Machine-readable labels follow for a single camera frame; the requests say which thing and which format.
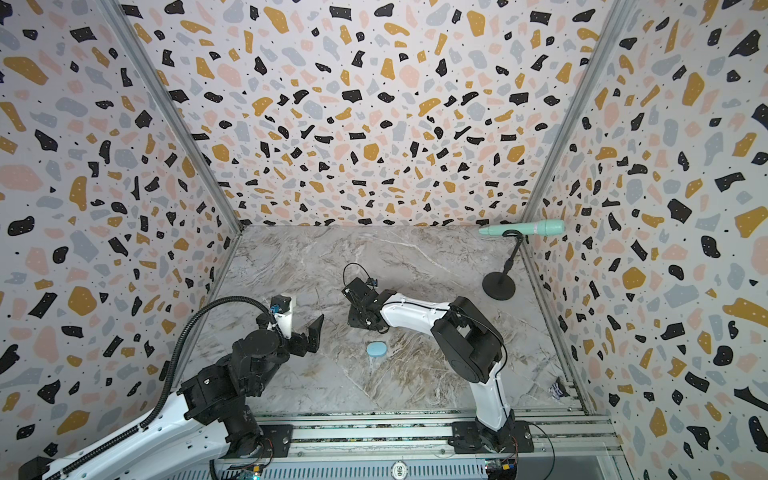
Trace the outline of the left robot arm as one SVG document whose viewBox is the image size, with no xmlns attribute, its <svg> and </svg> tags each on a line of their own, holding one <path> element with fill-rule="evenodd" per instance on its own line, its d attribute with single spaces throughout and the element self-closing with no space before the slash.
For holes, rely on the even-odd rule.
<svg viewBox="0 0 768 480">
<path fill-rule="evenodd" d="M 162 479 L 226 454 L 244 457 L 260 447 L 278 448 L 246 400 L 262 395 L 291 356 L 318 351 L 323 322 L 318 317 L 306 333 L 285 336 L 278 322 L 260 315 L 257 329 L 184 381 L 160 410 L 68 458 L 30 460 L 19 478 Z"/>
</svg>

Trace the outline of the blue earbud charging case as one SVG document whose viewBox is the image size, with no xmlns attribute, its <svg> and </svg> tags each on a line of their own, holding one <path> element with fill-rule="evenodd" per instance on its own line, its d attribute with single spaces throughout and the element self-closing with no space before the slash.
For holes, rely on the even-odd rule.
<svg viewBox="0 0 768 480">
<path fill-rule="evenodd" d="M 388 352 L 388 346 L 383 341 L 370 342 L 366 346 L 366 353 L 371 358 L 384 357 Z"/>
</svg>

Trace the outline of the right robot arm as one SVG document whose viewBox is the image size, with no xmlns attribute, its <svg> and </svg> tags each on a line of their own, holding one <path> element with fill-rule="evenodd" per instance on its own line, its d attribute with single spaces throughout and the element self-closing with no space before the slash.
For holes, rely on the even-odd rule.
<svg viewBox="0 0 768 480">
<path fill-rule="evenodd" d="M 469 382 L 476 413 L 468 433 L 457 432 L 455 447 L 501 452 L 511 441 L 514 413 L 506 402 L 500 373 L 508 360 L 500 332 L 465 297 L 433 303 L 394 290 L 378 292 L 375 281 L 355 278 L 342 290 L 350 302 L 348 325 L 386 333 L 404 328 L 430 335 L 449 366 Z"/>
</svg>

